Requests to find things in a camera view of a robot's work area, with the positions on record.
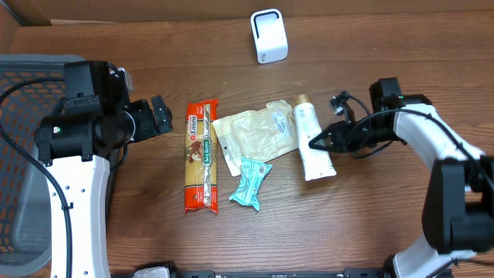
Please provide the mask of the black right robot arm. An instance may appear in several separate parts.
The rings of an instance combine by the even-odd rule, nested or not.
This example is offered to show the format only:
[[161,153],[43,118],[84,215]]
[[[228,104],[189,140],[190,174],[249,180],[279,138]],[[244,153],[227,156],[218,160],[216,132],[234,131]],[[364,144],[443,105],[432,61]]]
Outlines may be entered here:
[[423,94],[404,95],[395,77],[369,88],[372,107],[355,120],[341,92],[330,101],[345,119],[315,136],[310,148],[329,153],[380,151],[395,141],[410,146],[430,171],[421,215],[422,235],[366,277],[450,277],[452,266],[477,263],[493,248],[493,158],[440,118]]

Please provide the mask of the white tube with gold cap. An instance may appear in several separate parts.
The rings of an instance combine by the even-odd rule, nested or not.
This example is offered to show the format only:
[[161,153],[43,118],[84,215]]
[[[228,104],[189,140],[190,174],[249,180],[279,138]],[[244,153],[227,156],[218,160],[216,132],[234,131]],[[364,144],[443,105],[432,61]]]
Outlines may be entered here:
[[296,122],[298,148],[305,180],[312,181],[336,176],[337,172],[329,153],[313,146],[314,139],[321,134],[322,129],[315,107],[306,94],[296,97],[293,116]]

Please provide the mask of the orange spaghetti packet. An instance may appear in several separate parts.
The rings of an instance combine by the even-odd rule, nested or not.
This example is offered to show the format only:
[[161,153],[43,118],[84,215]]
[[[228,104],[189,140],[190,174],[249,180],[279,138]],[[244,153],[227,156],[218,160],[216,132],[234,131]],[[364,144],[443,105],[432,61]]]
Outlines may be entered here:
[[184,146],[184,210],[218,213],[217,99],[189,103]]

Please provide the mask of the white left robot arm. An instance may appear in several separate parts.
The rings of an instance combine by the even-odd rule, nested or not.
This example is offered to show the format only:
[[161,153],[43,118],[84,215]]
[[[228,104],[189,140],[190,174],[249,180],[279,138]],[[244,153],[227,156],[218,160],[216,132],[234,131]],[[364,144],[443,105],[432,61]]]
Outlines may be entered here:
[[108,277],[106,209],[116,151],[173,130],[162,97],[130,101],[130,74],[104,61],[66,63],[59,114],[35,132],[50,187],[51,275]]

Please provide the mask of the teal snack wrapper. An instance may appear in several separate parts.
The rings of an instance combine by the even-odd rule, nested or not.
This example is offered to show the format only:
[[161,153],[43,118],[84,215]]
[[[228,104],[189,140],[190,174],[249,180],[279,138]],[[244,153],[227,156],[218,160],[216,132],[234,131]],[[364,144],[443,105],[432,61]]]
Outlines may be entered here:
[[252,206],[258,212],[260,210],[259,189],[271,170],[271,164],[242,158],[239,186],[230,195],[229,200],[243,206]]

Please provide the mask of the clear plastic pouch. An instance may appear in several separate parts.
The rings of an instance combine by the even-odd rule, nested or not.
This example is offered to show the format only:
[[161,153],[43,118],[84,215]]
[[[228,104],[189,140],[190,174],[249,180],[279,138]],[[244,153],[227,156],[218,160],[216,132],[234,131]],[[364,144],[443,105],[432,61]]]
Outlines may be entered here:
[[293,108],[275,100],[213,122],[231,176],[240,175],[243,158],[271,161],[298,148]]

